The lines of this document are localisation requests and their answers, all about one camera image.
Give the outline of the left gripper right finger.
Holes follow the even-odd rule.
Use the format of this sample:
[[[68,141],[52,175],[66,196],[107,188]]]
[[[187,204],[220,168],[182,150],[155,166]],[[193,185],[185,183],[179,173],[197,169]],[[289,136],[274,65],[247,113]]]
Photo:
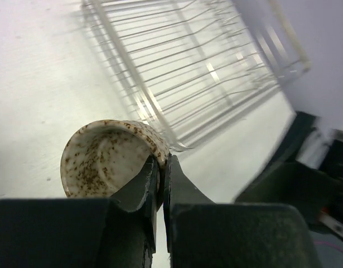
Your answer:
[[[172,267],[320,267],[299,211],[285,204],[216,204],[167,160],[163,212]]]

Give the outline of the small woven-pattern glass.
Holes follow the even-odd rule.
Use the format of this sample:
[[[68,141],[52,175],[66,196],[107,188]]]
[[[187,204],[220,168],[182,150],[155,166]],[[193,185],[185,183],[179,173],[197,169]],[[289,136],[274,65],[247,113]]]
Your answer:
[[[157,206],[162,204],[167,141],[138,121],[105,119],[77,130],[60,161],[62,187],[68,198],[111,196],[131,181],[150,155],[157,160]]]

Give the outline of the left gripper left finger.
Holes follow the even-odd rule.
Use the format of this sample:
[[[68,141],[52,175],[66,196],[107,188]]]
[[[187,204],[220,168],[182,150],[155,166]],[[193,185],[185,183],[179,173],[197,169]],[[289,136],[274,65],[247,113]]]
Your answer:
[[[0,199],[0,267],[151,267],[158,177],[150,156],[110,197]]]

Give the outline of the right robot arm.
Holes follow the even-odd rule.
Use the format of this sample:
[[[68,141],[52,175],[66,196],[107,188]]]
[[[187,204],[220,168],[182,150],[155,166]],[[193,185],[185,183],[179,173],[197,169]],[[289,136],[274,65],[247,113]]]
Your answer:
[[[343,241],[343,131],[318,169],[297,161],[304,142],[318,129],[316,116],[297,112],[262,172],[235,198],[237,203],[282,203],[295,207],[309,229]]]

